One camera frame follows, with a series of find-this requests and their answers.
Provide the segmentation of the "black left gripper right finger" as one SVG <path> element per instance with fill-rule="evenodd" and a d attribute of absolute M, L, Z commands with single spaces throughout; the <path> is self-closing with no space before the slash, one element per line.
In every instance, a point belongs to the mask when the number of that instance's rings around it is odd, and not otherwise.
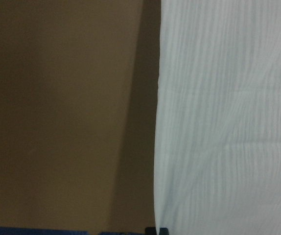
<path fill-rule="evenodd" d="M 160 228 L 159 235 L 169 235 L 168 228 Z"/>

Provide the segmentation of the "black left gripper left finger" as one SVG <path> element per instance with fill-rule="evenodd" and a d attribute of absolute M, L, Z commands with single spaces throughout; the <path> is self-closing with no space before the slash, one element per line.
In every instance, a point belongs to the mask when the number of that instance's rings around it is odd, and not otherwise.
<path fill-rule="evenodd" d="M 155 227 L 146 227 L 145 235 L 156 235 L 156 228 Z"/>

